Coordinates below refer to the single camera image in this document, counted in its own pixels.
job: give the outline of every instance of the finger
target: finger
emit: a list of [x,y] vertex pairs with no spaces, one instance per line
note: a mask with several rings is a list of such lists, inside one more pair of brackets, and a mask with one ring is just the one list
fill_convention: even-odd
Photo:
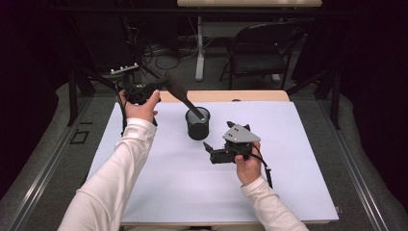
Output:
[[160,101],[160,92],[158,90],[153,91],[149,100],[143,104],[143,107],[146,107],[147,110],[153,111],[156,104]]
[[261,150],[260,148],[261,148],[261,143],[260,142],[255,141],[255,142],[252,143],[252,153],[253,154],[259,156],[260,155],[259,150]]
[[127,101],[126,96],[125,96],[125,90],[121,90],[119,92],[119,96],[120,96],[120,101],[122,102],[123,105],[125,105]]
[[238,169],[243,169],[245,167],[245,160],[243,159],[243,155],[235,156],[235,164],[237,165]]

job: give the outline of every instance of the person's arm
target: person's arm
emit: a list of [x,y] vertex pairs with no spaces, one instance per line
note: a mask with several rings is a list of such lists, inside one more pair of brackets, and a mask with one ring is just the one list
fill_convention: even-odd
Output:
[[[259,155],[260,144],[254,143],[252,153]],[[242,155],[235,158],[237,174],[242,182],[242,192],[252,202],[259,221],[267,231],[303,231],[306,225],[282,202],[276,191],[270,188],[267,180],[261,175],[261,162]]]
[[126,105],[127,127],[114,154],[77,191],[59,230],[118,230],[156,133],[153,109],[159,97],[155,91],[142,106]]

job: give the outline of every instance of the desk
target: desk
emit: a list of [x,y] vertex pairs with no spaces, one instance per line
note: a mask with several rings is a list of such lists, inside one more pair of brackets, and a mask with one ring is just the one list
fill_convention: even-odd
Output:
[[[206,7],[235,7],[235,8],[315,8],[321,6],[321,0],[240,0],[240,1],[230,1],[230,0],[178,0],[177,5],[179,7],[194,7],[194,8],[206,8]],[[219,24],[222,31],[220,37],[233,37],[245,26],[250,26],[255,23],[233,23],[233,22],[223,22]],[[202,17],[198,17],[197,23],[197,34],[198,34],[198,58],[197,58],[197,68],[195,71],[195,80],[203,80],[203,69],[204,69],[204,50],[203,50],[203,36],[211,36],[212,34],[206,34],[203,28],[205,28]]]
[[[259,222],[243,197],[234,164],[212,165],[202,141],[187,134],[188,108],[162,91],[156,109],[158,131],[122,218],[123,225],[221,225]],[[249,124],[262,140],[273,187],[305,222],[339,219],[300,118],[282,90],[189,91],[196,107],[211,113],[205,142],[225,143],[226,121]],[[120,138],[117,105],[89,171],[91,176],[114,152]]]

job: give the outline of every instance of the black cup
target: black cup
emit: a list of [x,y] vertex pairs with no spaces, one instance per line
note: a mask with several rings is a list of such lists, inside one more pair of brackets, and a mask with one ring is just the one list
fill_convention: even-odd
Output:
[[210,112],[202,107],[196,107],[201,114],[204,115],[204,119],[201,120],[191,110],[186,112],[186,121],[189,132],[189,137],[195,141],[202,141],[208,137],[210,133]]

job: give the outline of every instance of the table leg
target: table leg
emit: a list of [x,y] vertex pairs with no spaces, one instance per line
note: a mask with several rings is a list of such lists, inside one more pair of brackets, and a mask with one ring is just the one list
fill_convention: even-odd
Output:
[[197,58],[197,68],[195,71],[195,81],[202,81],[203,80],[203,72],[204,72],[204,50],[203,50],[203,32],[202,32],[202,18],[201,16],[198,17],[198,58]]

